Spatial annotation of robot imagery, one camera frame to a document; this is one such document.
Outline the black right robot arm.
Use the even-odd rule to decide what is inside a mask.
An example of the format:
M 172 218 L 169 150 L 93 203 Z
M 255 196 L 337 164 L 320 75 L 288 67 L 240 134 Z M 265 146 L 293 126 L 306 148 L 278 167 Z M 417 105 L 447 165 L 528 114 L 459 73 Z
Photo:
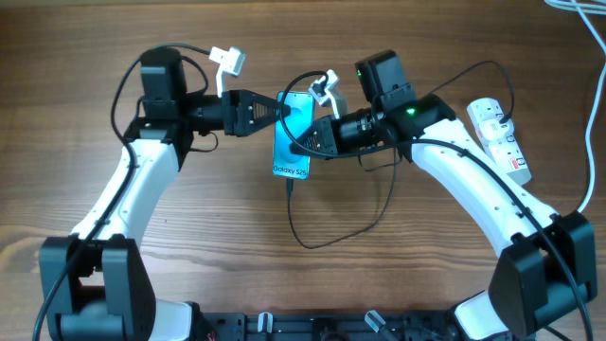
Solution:
M 487 290 L 453 306 L 437 336 L 526 338 L 578 311 L 585 336 L 597 295 L 595 232 L 579 212 L 561 215 L 529 194 L 472 140 L 436 93 L 418 97 L 397 54 L 355 65 L 366 108 L 352 112 L 332 71 L 311 71 L 310 93 L 332 114 L 290 135 L 290 151 L 317 159 L 392 150 L 446 188 L 489 239 L 498 261 Z

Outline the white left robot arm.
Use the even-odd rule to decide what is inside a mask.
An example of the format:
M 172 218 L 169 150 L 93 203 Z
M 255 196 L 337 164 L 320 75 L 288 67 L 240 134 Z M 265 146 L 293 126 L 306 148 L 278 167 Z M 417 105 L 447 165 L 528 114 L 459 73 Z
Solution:
M 32 335 L 54 340 L 215 340 L 200 307 L 157 298 L 140 244 L 157 203 L 192 152 L 196 135 L 245 137 L 290 113 L 249 90 L 187 90 L 189 45 L 166 44 L 133 63 L 143 95 L 117 133 L 118 166 L 91 211 L 65 237 L 43 243 L 45 300 Z

